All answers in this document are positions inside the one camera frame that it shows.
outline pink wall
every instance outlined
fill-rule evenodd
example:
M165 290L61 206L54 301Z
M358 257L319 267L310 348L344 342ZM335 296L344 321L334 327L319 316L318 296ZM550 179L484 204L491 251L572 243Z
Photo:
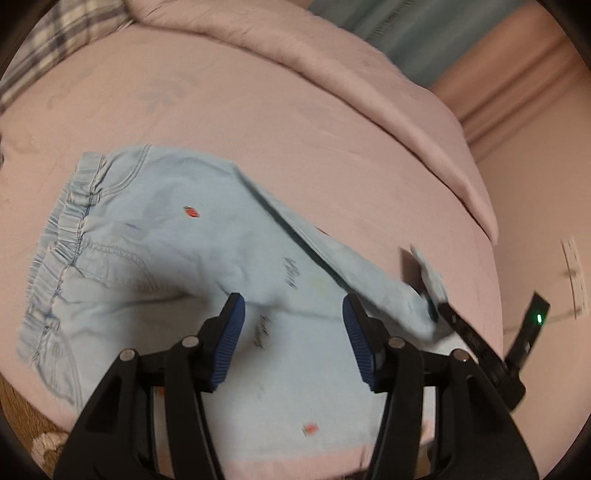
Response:
M456 114L476 161L554 102L585 73L554 18L530 0L431 88Z
M573 236L591 286L591 74L479 163L499 220L495 259L505 348L534 290L552 304L522 373L514 418L543 476L591 412L591 318L574 318L561 239Z

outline pink blanket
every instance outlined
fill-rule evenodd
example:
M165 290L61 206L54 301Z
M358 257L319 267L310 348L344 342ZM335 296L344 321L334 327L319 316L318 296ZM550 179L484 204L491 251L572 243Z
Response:
M166 4L153 15L180 4ZM331 69L321 74L324 63L315 70L309 65L306 76L312 78L314 70L314 81L325 81L318 88L290 69L210 37L137 24L72 55L0 117L7 158L0 170L0 372L59 425L71 427L76 413L48 393L17 359L15 349L39 231L78 159L89 150L152 143L235 161L309 222L406 281L412 278L401 251L414 243L443 274L451 303L501 352L501 304L491 242L466 211L466 189L452 192L450 183L446 186L409 151L413 135L420 132L425 144L413 148L423 149L420 158L439 158L440 166L449 163L451 171L462 174L466 188L481 192L475 198L489 208L457 121L436 97L408 83L360 39L295 7L275 7L275 25L289 23L281 20L281 11L300 19L292 29L301 39L297 44L305 44L306 36L313 39L302 64L321 57L346 74L331 76ZM184 15L190 21L193 13ZM367 55L374 58L368 64L379 63L376 70L364 72L363 61L355 66L344 62L349 50L361 54L348 61ZM378 82L382 87L394 87L382 95L365 76L383 78ZM354 85L369 90L361 94ZM386 130L386 119L398 119L398 124ZM448 155L437 157L431 151ZM494 226L492 209L488 211ZM380 413L368 425L377 424ZM288 458L225 462L226 476L330 478L366 465L371 455L372 445L343 438L319 456L313 443L318 438L298 437L301 449Z
M488 192L453 114L378 50L284 0L128 0L146 25L206 34L283 64L411 150L466 205L493 244Z

